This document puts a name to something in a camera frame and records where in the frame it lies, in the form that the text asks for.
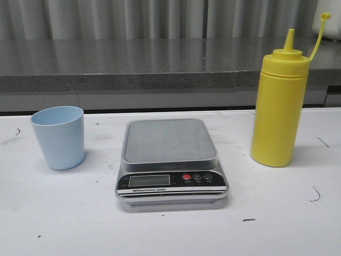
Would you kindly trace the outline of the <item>light blue plastic cup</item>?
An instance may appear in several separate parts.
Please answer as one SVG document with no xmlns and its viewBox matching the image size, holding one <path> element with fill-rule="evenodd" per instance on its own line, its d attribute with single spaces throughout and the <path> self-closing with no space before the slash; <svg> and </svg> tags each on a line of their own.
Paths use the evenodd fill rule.
<svg viewBox="0 0 341 256">
<path fill-rule="evenodd" d="M 81 108 L 47 108 L 33 114 L 31 124 L 49 168 L 67 170 L 84 160 L 84 111 Z"/>
</svg>

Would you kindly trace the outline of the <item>yellow squeeze bottle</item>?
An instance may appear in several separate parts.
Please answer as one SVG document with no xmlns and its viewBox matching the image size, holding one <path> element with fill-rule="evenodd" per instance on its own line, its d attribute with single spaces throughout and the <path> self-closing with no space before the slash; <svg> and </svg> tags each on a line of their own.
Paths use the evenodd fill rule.
<svg viewBox="0 0 341 256">
<path fill-rule="evenodd" d="M 294 49 L 295 31 L 290 29 L 283 48 L 263 58 L 250 149 L 252 159 L 260 164 L 282 167 L 291 162 L 310 64 L 330 18 L 331 13 L 321 14 L 318 39 L 309 57 Z"/>
</svg>

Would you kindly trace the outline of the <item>silver digital kitchen scale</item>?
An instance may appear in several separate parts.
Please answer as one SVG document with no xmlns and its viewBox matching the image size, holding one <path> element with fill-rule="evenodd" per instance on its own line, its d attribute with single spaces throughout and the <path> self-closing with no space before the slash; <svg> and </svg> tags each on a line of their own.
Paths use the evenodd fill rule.
<svg viewBox="0 0 341 256">
<path fill-rule="evenodd" d="M 129 205 L 212 203 L 230 186 L 200 119 L 145 119 L 127 124 L 115 187 Z"/>
</svg>

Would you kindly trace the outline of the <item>grey stone counter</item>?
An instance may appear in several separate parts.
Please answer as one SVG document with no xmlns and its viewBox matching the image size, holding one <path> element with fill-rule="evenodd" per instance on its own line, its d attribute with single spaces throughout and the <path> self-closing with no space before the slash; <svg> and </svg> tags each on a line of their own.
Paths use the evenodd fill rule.
<svg viewBox="0 0 341 256">
<path fill-rule="evenodd" d="M 1 41 L 1 112 L 248 109 L 284 37 Z"/>
</svg>

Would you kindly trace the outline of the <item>white container on counter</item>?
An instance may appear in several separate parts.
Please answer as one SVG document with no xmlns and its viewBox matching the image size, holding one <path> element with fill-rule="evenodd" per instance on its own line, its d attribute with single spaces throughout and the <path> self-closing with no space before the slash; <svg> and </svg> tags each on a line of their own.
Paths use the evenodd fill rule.
<svg viewBox="0 0 341 256">
<path fill-rule="evenodd" d="M 331 13 L 331 18 L 326 21 L 323 37 L 340 41 L 340 12 L 341 0 L 318 0 L 315 9 L 315 15 L 312 23 L 312 32 L 317 35 L 320 30 L 321 14 Z"/>
</svg>

